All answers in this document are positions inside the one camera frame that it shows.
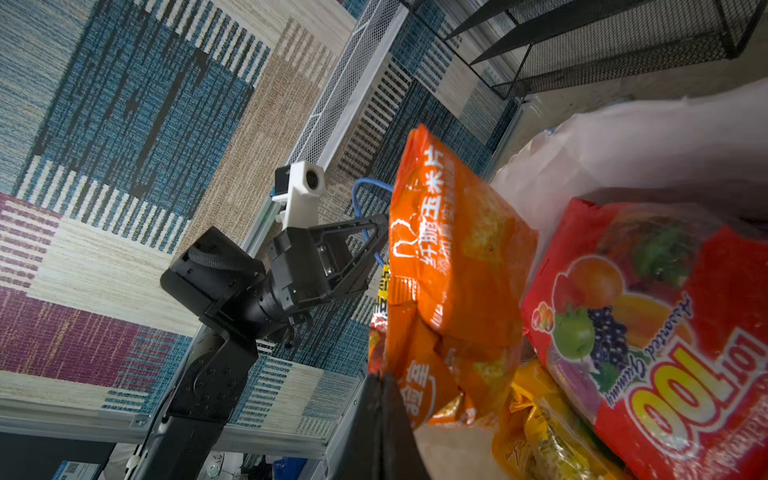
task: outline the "orange chip bag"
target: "orange chip bag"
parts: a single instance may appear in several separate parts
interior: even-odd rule
[[[423,125],[410,133],[389,212],[381,365],[398,379],[413,427],[451,401],[477,418],[501,407],[536,243],[536,232]]]

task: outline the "white label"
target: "white label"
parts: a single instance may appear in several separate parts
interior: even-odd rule
[[[100,467],[98,463],[62,462],[51,480],[95,480]]]

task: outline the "green apple illustration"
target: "green apple illustration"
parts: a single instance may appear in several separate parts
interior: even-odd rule
[[[594,347],[594,327],[587,309],[558,313],[554,318],[552,339],[565,359],[575,361],[588,356]]]

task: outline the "mesh tray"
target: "mesh tray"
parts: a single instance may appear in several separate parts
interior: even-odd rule
[[[527,0],[533,18],[565,0]],[[735,58],[746,47],[766,0],[653,0],[610,18],[529,45],[504,96],[573,87],[704,61]]]

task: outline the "blue cable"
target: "blue cable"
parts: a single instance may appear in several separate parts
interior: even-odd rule
[[[394,193],[395,188],[390,184],[385,184],[384,182],[380,180],[374,180],[372,178],[358,178],[355,180],[355,184],[352,187],[352,208],[355,209],[355,217],[361,218],[362,212],[360,211],[360,204],[357,203],[357,190],[360,188],[360,185],[362,184],[371,184],[376,185],[379,188],[383,188],[384,190],[387,190],[390,193]],[[368,236],[368,232],[365,230],[362,231],[363,238],[366,239],[366,242],[370,240],[370,237]],[[373,256],[376,258],[376,261],[379,262],[379,265],[384,266],[384,260],[382,260],[382,256],[379,255],[379,252],[376,252],[373,254]]]

